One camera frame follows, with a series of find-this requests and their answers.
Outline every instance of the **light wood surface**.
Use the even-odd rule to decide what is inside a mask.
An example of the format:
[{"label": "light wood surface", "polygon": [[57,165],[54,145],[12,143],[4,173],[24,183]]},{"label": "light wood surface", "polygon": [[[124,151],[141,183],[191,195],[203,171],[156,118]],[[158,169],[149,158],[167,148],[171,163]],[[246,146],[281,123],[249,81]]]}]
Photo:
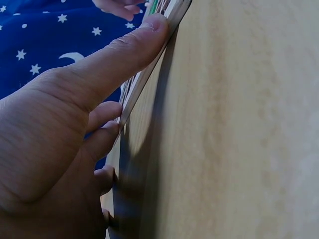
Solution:
[{"label": "light wood surface", "polygon": [[319,238],[318,23],[315,0],[193,0],[121,138],[121,238]]}]

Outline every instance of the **crescent moon print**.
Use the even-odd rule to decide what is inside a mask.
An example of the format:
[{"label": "crescent moon print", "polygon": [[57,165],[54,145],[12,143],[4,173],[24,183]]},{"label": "crescent moon print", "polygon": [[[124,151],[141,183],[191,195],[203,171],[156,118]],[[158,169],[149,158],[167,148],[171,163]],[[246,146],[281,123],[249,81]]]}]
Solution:
[{"label": "crescent moon print", "polygon": [[81,54],[78,53],[78,52],[69,52],[69,53],[65,53],[65,54],[63,54],[62,56],[59,57],[59,59],[61,59],[61,58],[70,58],[70,59],[72,59],[74,62],[77,62],[77,61],[83,59],[84,56],[81,55]]}]

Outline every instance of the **hand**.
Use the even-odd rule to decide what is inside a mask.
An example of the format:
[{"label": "hand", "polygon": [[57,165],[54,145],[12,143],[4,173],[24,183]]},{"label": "hand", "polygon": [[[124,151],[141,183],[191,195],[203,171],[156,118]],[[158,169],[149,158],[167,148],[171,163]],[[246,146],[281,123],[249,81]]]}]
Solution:
[{"label": "hand", "polygon": [[96,7],[104,12],[132,21],[134,14],[140,13],[137,4],[145,0],[93,0]]},{"label": "hand", "polygon": [[94,166],[111,150],[121,106],[101,102],[154,60],[167,30],[165,18],[152,15],[104,49],[0,101],[3,238],[105,238],[108,212],[103,216],[100,196],[115,175],[110,166],[95,172]]}]

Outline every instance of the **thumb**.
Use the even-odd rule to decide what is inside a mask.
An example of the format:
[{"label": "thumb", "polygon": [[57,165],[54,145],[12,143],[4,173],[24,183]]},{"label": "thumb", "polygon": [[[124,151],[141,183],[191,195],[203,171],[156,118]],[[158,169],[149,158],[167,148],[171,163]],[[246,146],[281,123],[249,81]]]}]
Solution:
[{"label": "thumb", "polygon": [[45,89],[47,93],[65,101],[71,99],[77,106],[91,111],[122,83],[148,66],[167,36],[166,18],[160,14],[150,15],[138,29],[74,64],[48,72],[38,84],[34,83],[37,87],[49,85]]}]

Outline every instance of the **blue fabric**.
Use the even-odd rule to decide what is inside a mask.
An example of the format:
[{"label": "blue fabric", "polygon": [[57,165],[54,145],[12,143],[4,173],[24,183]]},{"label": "blue fabric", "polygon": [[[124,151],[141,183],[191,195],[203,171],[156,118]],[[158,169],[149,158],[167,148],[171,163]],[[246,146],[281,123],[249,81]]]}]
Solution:
[{"label": "blue fabric", "polygon": [[[0,99],[43,71],[69,65],[139,27],[107,14],[91,0],[0,0]],[[118,101],[120,88],[106,101]],[[96,168],[105,164],[105,158]]]}]

